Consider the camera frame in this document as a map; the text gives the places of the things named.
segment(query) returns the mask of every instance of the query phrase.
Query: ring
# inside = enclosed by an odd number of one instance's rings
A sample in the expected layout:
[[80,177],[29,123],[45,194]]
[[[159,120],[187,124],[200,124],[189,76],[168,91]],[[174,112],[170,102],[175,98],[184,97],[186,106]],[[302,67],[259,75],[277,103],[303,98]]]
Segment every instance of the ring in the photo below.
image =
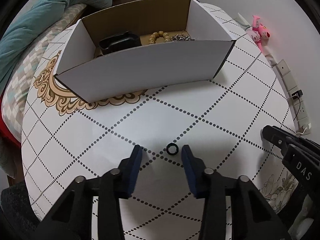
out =
[[[169,148],[170,148],[171,146],[174,146],[174,147],[176,148],[176,150],[175,150],[174,153],[169,152]],[[167,145],[165,151],[166,151],[167,154],[169,154],[169,155],[176,155],[176,154],[179,152],[179,147],[178,147],[178,145],[176,145],[175,143],[169,143],[169,144]]]

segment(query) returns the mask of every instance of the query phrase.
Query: screw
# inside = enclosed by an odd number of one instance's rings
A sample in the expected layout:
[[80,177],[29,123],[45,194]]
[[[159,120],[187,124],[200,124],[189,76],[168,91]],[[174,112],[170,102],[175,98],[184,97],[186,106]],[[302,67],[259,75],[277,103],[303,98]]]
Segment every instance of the screw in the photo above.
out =
[[110,173],[111,173],[112,175],[118,175],[118,174],[120,173],[120,170],[119,170],[118,168],[114,168],[114,169],[112,169],[112,170],[110,171]]
[[241,180],[242,182],[248,182],[248,181],[249,181],[249,178],[248,178],[247,176],[245,176],[245,175],[242,175],[242,176],[240,176],[240,180]]
[[84,176],[78,176],[78,177],[75,178],[75,182],[76,182],[76,183],[80,183],[80,182],[82,182],[82,181],[84,181],[84,180],[85,180],[85,177],[84,177]]
[[213,173],[214,173],[214,170],[211,169],[211,168],[205,168],[205,169],[204,169],[204,173],[205,173],[205,174],[213,174]]

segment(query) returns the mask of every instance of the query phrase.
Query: round table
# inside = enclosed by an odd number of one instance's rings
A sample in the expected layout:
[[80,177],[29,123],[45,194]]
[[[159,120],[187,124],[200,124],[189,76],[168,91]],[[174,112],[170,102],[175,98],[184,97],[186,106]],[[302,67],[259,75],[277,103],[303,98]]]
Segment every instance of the round table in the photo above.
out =
[[[247,175],[276,212],[286,204],[297,181],[282,165],[280,150],[260,135],[266,125],[294,133],[283,90],[245,31],[220,8],[202,6],[237,39],[213,80],[85,104],[50,82],[72,27],[49,44],[30,87],[22,126],[25,181],[40,220],[76,176],[102,176],[135,144],[144,149],[137,184],[129,200],[120,200],[126,239],[198,237],[204,201],[189,192],[180,152],[165,152],[171,142],[179,149],[188,144],[223,176]],[[92,239],[98,239],[98,198],[93,203]],[[231,239],[230,199],[226,209],[226,239]]]

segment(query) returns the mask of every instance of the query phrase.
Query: white cable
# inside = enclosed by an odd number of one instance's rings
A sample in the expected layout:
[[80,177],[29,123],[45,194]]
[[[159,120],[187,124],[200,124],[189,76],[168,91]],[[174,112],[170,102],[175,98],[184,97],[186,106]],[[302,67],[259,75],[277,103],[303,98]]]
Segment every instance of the white cable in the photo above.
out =
[[304,134],[304,132],[306,131],[307,127],[303,130],[303,132],[296,132],[296,134]]

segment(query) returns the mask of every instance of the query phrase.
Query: white cardboard box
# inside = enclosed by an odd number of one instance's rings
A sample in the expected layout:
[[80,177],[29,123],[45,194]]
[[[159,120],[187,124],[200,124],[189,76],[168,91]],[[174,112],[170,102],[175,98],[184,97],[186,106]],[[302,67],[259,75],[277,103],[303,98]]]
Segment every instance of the white cardboard box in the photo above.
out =
[[[93,58],[110,35],[186,30],[195,41],[144,45]],[[212,79],[230,54],[233,35],[196,0],[140,0],[76,23],[55,78],[88,103],[144,89]]]

